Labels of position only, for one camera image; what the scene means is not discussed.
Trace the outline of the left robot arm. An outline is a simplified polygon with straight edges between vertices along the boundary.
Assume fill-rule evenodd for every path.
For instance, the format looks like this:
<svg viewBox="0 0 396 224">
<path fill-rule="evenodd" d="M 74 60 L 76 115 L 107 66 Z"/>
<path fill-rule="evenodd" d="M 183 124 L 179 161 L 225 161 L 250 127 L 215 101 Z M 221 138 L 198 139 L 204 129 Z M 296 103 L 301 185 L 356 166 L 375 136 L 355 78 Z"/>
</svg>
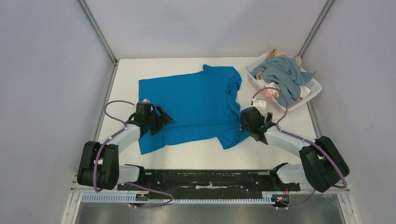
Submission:
<svg viewBox="0 0 396 224">
<path fill-rule="evenodd" d="M 173 122 L 160 105 L 137 102 L 135 111 L 125 121 L 105 115 L 121 123 L 121 128 L 102 141 L 88 141 L 84 144 L 77 173 L 77 183 L 93 187 L 96 192 L 112 190 L 127 183 L 134 190 L 145 188 L 147 179 L 141 175 L 144 168 L 137 165 L 120 165 L 119 155 L 132 143 L 146 134 L 157 135 Z"/>
</svg>

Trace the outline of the beige t-shirt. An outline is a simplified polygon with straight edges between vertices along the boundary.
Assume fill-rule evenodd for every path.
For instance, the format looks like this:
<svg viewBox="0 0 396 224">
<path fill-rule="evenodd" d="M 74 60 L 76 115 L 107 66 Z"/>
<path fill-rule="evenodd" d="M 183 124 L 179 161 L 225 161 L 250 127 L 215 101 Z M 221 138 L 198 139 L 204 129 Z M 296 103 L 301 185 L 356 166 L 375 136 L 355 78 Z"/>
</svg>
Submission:
<svg viewBox="0 0 396 224">
<path fill-rule="evenodd" d="M 301 66 L 301 56 L 290 56 L 287 52 L 281 50 L 281 49 L 272 49 L 269 51 L 269 53 L 267 54 L 267 56 L 265 57 L 264 61 L 268 60 L 271 57 L 292 57 L 295 59 L 297 65 Z M 263 72 L 257 72 L 255 74 L 255 79 L 256 80 L 260 80 L 263 79 Z"/>
</svg>

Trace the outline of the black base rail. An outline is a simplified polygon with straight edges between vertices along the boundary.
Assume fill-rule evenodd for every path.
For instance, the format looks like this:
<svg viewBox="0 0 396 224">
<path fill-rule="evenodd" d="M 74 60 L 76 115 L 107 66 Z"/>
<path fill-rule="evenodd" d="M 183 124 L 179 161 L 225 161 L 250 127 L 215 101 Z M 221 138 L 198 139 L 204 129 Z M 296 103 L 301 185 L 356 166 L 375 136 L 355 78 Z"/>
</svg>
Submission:
<svg viewBox="0 0 396 224">
<path fill-rule="evenodd" d="M 175 199 L 259 199 L 262 192 L 300 191 L 269 170 L 146 169 L 137 184 Z"/>
</svg>

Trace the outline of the aluminium frame right post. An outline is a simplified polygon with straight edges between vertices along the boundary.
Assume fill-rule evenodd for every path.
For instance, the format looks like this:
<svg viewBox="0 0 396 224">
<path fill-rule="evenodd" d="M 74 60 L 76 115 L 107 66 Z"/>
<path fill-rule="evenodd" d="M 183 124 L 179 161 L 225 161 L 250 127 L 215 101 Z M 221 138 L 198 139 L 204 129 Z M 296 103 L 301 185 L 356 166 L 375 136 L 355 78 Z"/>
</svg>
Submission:
<svg viewBox="0 0 396 224">
<path fill-rule="evenodd" d="M 325 4 L 323 5 L 318 17 L 316 18 L 312 28 L 310 29 L 305 41 L 303 42 L 302 47 L 300 48 L 298 55 L 303 58 L 305 55 L 307 49 L 309 48 L 310 43 L 314 39 L 316 33 L 320 29 L 322 23 L 326 19 L 326 16 L 328 15 L 329 11 L 331 10 L 333 4 L 335 3 L 336 0 L 326 0 Z"/>
</svg>

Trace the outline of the white laundry basket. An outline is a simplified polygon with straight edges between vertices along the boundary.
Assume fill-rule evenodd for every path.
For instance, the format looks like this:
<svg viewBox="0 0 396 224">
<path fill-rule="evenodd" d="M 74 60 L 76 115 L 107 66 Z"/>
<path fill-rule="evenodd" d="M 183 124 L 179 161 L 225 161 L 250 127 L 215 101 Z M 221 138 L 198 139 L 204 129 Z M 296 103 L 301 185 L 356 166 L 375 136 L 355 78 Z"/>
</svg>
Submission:
<svg viewBox="0 0 396 224">
<path fill-rule="evenodd" d="M 305 71 L 292 56 L 270 56 L 268 52 L 249 62 L 245 71 L 255 88 L 267 88 L 259 94 L 282 110 L 293 111 L 322 91 L 316 73 Z"/>
</svg>

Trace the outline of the blue t-shirt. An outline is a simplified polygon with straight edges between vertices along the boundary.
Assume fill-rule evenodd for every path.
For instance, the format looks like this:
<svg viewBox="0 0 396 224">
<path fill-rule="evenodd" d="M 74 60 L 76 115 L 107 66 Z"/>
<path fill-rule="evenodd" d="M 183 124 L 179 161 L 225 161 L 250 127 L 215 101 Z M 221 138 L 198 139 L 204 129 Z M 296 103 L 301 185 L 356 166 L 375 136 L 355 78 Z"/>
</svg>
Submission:
<svg viewBox="0 0 396 224">
<path fill-rule="evenodd" d="M 173 119 L 139 140 L 141 154 L 165 146 L 217 138 L 229 149 L 249 137 L 240 129 L 236 98 L 242 83 L 234 67 L 204 64 L 200 72 L 139 80 L 139 100 L 160 105 Z"/>
</svg>

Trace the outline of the aluminium frame left post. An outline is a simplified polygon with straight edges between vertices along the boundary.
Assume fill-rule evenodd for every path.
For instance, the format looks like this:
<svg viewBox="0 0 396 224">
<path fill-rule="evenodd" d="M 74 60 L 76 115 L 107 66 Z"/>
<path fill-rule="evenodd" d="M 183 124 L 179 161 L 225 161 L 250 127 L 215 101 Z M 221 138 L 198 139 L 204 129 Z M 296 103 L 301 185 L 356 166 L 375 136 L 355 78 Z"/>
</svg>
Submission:
<svg viewBox="0 0 396 224">
<path fill-rule="evenodd" d="M 116 72 L 117 72 L 118 65 L 119 65 L 119 60 L 113 53 L 107 39 L 105 38 L 105 36 L 97 22 L 97 20 L 95 19 L 95 16 L 92 13 L 88 3 L 85 0 L 77 0 L 77 3 L 80 5 L 87 21 L 89 22 L 91 28 L 93 29 L 96 37 L 99 40 L 102 48 L 104 49 L 107 57 L 109 58 L 109 60 L 111 62 L 111 68 L 112 68 L 111 74 L 110 74 L 109 78 L 107 78 L 107 83 L 106 83 L 106 88 L 105 88 L 106 94 L 105 94 L 105 98 L 103 100 L 99 120 L 98 120 L 96 129 L 95 129 L 94 138 L 93 138 L 94 140 L 98 140 L 100 137 L 100 132 L 101 132 L 101 128 L 103 126 L 104 117 L 105 117 L 103 108 L 104 108 L 105 104 L 109 102 L 109 98 L 110 98 L 111 91 L 112 91 L 113 84 L 114 84 L 114 79 L 115 79 Z"/>
</svg>

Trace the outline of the white t-shirt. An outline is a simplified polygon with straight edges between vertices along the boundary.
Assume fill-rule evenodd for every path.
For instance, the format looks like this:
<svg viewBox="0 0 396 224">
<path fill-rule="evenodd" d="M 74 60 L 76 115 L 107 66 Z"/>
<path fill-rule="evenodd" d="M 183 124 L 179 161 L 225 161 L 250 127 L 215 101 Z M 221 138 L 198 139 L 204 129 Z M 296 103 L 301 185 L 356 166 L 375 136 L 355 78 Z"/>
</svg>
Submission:
<svg viewBox="0 0 396 224">
<path fill-rule="evenodd" d="M 260 84 L 262 84 L 264 87 L 273 87 L 273 88 L 276 88 L 276 89 L 280 89 L 279 88 L 279 86 L 276 84 L 276 83 L 274 83 L 274 82 L 271 82 L 271 83 L 266 83 L 264 80 L 257 80 L 258 81 L 258 83 L 260 83 Z M 303 98 L 305 98 L 305 97 L 307 97 L 309 94 L 310 94 L 310 92 L 311 92 L 311 90 L 309 89 L 309 88 L 307 88 L 306 86 L 299 86 L 299 89 L 300 89 L 300 97 L 299 97 L 299 100 L 301 100 L 301 99 L 303 99 Z M 275 99 L 277 99 L 278 98 L 278 96 L 279 96 L 279 94 L 278 94 L 278 91 L 276 91 L 276 90 L 273 90 L 273 89 L 266 89 L 265 91 L 264 91 L 264 96 L 265 97 L 268 97 L 268 98 L 275 98 Z"/>
</svg>

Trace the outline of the aluminium frame post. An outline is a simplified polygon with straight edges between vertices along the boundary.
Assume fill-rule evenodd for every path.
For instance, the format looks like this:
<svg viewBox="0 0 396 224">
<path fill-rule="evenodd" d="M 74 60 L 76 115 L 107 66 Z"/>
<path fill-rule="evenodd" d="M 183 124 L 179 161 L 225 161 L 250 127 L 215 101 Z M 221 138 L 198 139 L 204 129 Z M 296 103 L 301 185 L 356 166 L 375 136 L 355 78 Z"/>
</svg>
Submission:
<svg viewBox="0 0 396 224">
<path fill-rule="evenodd" d="M 333 4 L 335 3 L 336 0 L 326 0 L 325 4 L 323 5 L 318 17 L 316 18 L 312 28 L 310 29 L 305 41 L 303 42 L 302 47 L 300 48 L 298 55 L 303 58 L 305 55 L 307 49 L 309 48 L 310 43 L 314 39 L 316 33 L 320 29 L 322 23 L 326 19 L 326 16 L 328 15 L 329 11 L 331 10 Z"/>
<path fill-rule="evenodd" d="M 100 132 L 101 132 L 101 128 L 103 126 L 104 117 L 105 117 L 103 108 L 104 108 L 105 104 L 109 102 L 109 98 L 110 98 L 111 91 L 112 91 L 113 84 L 114 84 L 114 79 L 115 79 L 116 72 L 117 72 L 118 65 L 119 65 L 119 60 L 113 53 L 107 39 L 105 38 L 105 36 L 97 22 L 97 20 L 95 19 L 95 16 L 92 13 L 88 3 L 85 0 L 77 0 L 77 3 L 80 5 L 87 21 L 89 22 L 91 28 L 93 29 L 96 37 L 99 40 L 102 48 L 104 49 L 107 57 L 109 58 L 109 60 L 111 62 L 111 68 L 112 68 L 111 74 L 110 74 L 109 78 L 107 78 L 107 83 L 106 83 L 106 88 L 105 88 L 106 94 L 105 94 L 105 98 L 103 100 L 99 120 L 98 120 L 96 129 L 95 129 L 94 138 L 93 138 L 94 140 L 98 140 L 100 137 Z"/>
</svg>

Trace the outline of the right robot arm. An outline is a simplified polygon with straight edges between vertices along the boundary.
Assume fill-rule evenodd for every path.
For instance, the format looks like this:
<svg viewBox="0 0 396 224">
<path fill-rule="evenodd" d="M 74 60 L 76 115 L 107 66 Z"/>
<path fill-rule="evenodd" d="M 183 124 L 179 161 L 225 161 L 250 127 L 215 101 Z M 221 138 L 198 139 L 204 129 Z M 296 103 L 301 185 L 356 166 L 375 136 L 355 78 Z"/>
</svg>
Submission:
<svg viewBox="0 0 396 224">
<path fill-rule="evenodd" d="M 347 187 L 345 177 L 350 169 L 330 138 L 299 136 L 271 119 L 271 113 L 263 116 L 257 108 L 249 107 L 241 111 L 240 126 L 255 141 L 283 149 L 301 160 L 299 164 L 282 163 L 270 171 L 273 189 L 282 190 L 290 183 L 309 184 L 321 193 L 332 187 Z"/>
</svg>

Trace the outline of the pink t-shirt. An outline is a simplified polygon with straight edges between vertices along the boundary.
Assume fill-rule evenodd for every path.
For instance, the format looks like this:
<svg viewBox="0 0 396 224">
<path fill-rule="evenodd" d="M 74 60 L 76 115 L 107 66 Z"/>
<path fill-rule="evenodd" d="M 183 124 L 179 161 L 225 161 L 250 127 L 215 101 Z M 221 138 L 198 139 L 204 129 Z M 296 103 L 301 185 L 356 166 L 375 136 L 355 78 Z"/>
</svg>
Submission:
<svg viewBox="0 0 396 224">
<path fill-rule="evenodd" d="M 306 87 L 300 86 L 300 97 L 297 100 L 297 102 L 302 101 L 304 98 L 306 98 L 309 95 L 309 93 L 310 93 L 309 89 L 307 89 Z M 280 99 L 279 90 L 277 88 L 265 89 L 264 96 L 268 97 L 268 98 L 274 98 L 275 100 Z"/>
</svg>

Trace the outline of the grey-blue t-shirt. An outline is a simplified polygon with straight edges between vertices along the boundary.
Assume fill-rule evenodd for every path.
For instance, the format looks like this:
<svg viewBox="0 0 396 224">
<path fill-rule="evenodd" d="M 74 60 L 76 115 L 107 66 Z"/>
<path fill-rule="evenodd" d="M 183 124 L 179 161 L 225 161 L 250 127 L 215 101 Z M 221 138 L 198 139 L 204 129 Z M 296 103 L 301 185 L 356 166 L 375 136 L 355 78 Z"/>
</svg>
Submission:
<svg viewBox="0 0 396 224">
<path fill-rule="evenodd" d="M 306 86 L 316 74 L 301 70 L 292 57 L 271 57 L 260 63 L 250 74 L 255 77 L 257 72 L 263 72 L 263 80 L 266 83 L 276 83 L 282 95 L 277 102 L 283 106 L 291 106 L 297 102 L 300 97 L 299 86 Z"/>
</svg>

